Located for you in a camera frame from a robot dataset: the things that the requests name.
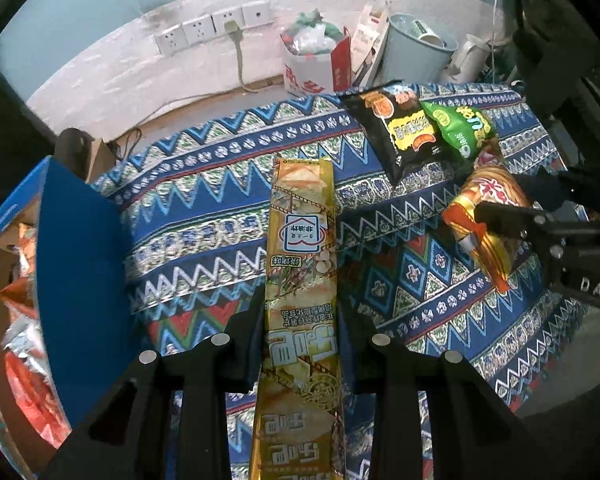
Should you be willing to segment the orange red snack bag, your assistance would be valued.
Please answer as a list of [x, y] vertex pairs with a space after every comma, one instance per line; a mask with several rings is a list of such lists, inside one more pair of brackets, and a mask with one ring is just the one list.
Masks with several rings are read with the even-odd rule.
[[504, 230], [505, 217], [529, 208], [526, 194], [505, 163], [498, 141], [486, 141], [460, 192], [442, 212], [460, 249], [471, 256], [495, 289], [509, 291], [508, 279], [518, 258], [521, 239]]

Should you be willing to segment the yellow long cracker packet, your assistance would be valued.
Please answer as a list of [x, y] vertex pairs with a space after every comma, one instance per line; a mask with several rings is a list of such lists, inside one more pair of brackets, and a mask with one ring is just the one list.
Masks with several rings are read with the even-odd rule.
[[344, 476], [336, 249], [332, 163], [277, 159], [250, 478]]

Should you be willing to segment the green bean snack bag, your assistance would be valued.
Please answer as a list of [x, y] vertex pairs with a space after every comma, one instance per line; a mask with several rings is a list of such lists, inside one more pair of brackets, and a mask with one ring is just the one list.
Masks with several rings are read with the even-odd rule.
[[475, 107], [422, 102], [422, 109], [436, 124], [443, 141], [461, 158], [474, 159], [496, 135], [494, 125]]

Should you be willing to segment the black chips snack bag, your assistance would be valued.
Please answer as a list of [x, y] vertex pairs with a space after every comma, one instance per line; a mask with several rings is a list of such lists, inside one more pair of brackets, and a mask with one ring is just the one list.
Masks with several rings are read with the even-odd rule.
[[394, 188], [410, 172], [453, 157], [415, 90], [403, 81], [351, 89], [338, 98], [364, 128], [366, 139]]

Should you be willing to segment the blue cardboard storage box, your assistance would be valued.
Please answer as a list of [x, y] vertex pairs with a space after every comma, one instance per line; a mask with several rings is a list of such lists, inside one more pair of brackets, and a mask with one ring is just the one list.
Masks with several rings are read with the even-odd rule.
[[42, 476], [122, 477], [116, 448], [91, 440], [87, 428], [138, 350], [123, 263], [131, 235], [111, 200], [50, 156], [1, 204], [0, 248], [17, 244], [21, 221], [36, 229], [33, 307], [52, 391], [72, 429]]

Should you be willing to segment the orange snack bag in box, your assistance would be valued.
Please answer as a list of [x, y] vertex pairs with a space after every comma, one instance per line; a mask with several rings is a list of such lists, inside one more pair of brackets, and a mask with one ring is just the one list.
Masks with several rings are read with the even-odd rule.
[[38, 230], [18, 224], [18, 263], [0, 291], [10, 323], [2, 339], [6, 377], [20, 412], [35, 432], [60, 448], [71, 428], [54, 397], [42, 328], [33, 301]]

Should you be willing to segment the black jacket person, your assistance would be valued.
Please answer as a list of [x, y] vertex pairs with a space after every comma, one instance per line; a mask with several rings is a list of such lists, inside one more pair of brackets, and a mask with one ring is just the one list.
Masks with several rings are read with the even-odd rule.
[[526, 100], [600, 167], [600, 0], [505, 0]]

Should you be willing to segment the white kettle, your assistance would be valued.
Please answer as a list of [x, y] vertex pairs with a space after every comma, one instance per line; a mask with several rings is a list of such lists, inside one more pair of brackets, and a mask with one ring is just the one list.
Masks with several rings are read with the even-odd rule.
[[445, 84], [467, 84], [477, 80], [490, 56], [491, 49], [486, 40], [467, 34], [462, 45], [452, 55], [440, 81]]

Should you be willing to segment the patterned blue table cloth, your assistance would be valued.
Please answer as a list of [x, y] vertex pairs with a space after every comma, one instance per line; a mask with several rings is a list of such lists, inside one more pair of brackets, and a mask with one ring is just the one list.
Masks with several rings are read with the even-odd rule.
[[264, 282], [279, 159], [332, 164], [332, 209], [298, 203], [294, 238], [318, 249], [314, 269], [336, 278], [355, 310], [407, 349], [460, 352], [510, 408], [526, 402], [588, 309], [543, 287], [528, 248], [499, 292], [441, 218], [463, 185], [460, 170], [427, 162], [392, 184], [333, 94], [180, 130], [95, 180], [130, 232], [131, 314], [159, 352], [219, 332]]

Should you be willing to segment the light blue trash bin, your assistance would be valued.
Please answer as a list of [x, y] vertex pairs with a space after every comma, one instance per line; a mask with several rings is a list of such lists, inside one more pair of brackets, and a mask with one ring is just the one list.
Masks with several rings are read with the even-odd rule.
[[438, 82], [457, 48], [455, 37], [437, 23], [431, 28], [411, 14], [392, 14], [377, 81]]

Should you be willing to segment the flat cardboard pieces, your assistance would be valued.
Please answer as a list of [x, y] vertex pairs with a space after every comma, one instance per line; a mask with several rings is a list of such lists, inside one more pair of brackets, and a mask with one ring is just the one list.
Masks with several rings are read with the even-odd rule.
[[386, 38], [390, 4], [367, 0], [351, 38], [352, 86], [362, 87], [374, 79]]

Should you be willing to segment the black round device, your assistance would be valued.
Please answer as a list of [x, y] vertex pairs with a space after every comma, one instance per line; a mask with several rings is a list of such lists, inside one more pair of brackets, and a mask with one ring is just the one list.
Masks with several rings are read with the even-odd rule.
[[73, 174], [85, 180], [90, 164], [93, 138], [85, 131], [77, 128], [62, 130], [57, 137], [54, 159], [61, 162]]

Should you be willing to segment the red white paper bag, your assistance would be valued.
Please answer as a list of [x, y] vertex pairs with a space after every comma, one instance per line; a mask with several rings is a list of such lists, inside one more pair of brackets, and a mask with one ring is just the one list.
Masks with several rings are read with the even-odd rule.
[[319, 10], [300, 13], [280, 35], [285, 89], [294, 96], [336, 93], [351, 87], [351, 36]]

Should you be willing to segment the white wall socket strip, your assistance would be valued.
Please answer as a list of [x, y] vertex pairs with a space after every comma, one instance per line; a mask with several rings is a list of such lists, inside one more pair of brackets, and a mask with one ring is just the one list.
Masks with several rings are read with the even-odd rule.
[[235, 29], [245, 30], [272, 23], [271, 3], [257, 0], [190, 18], [157, 32], [154, 40], [161, 55], [172, 56], [196, 44], [226, 36]]

